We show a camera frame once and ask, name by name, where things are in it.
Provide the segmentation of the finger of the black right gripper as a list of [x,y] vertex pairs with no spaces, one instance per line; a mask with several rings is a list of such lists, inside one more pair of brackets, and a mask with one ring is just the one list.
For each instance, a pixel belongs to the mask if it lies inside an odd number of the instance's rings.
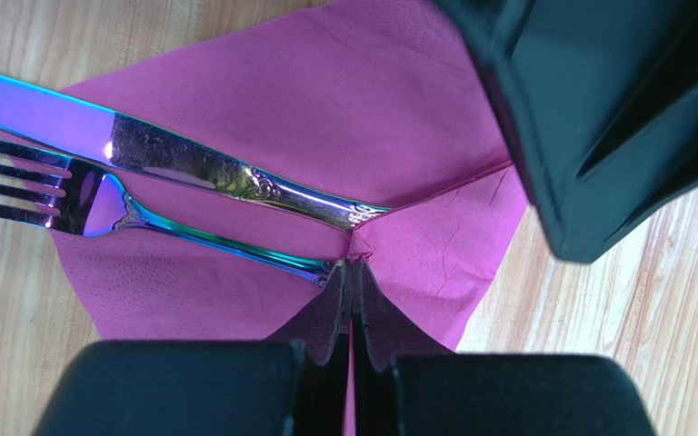
[[553,255],[592,263],[698,186],[698,1],[441,1]]

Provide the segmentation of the iridescent table knife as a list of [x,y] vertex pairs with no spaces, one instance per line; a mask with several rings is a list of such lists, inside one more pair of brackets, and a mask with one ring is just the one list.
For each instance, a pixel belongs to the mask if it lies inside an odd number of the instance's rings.
[[344,231],[387,211],[289,181],[128,114],[1,74],[0,130],[111,168],[297,213]]

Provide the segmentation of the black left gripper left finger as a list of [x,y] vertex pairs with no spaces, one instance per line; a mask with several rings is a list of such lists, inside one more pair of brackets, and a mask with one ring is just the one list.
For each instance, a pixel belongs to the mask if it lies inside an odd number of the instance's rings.
[[349,309],[345,260],[332,269],[323,289],[266,342],[299,342],[313,362],[325,366],[332,358]]

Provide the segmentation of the iridescent fork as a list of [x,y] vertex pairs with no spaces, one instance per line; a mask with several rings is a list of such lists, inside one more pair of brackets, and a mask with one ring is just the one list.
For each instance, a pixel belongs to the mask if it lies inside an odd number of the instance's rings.
[[65,154],[0,140],[0,154],[37,165],[37,170],[0,164],[0,176],[22,186],[0,184],[0,196],[32,203],[34,209],[0,204],[0,219],[80,237],[124,229],[146,229],[196,243],[323,285],[334,263],[280,253],[197,230],[154,213],[138,202],[106,169]]

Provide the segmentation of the magenta paper napkin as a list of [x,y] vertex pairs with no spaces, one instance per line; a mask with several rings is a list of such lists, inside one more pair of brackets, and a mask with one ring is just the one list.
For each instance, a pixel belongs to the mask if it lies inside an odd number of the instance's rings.
[[[121,173],[148,208],[283,253],[367,261],[384,294],[455,348],[527,205],[464,44],[425,1],[334,1],[68,89],[319,191],[391,209],[352,233]],[[318,293],[157,233],[55,233],[105,340],[259,340]]]

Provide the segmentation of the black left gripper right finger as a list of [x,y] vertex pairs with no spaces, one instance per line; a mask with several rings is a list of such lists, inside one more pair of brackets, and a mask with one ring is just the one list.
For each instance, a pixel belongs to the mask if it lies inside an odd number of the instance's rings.
[[373,370],[383,372],[398,356],[448,355],[453,351],[423,331],[382,292],[369,264],[352,263],[353,312]]

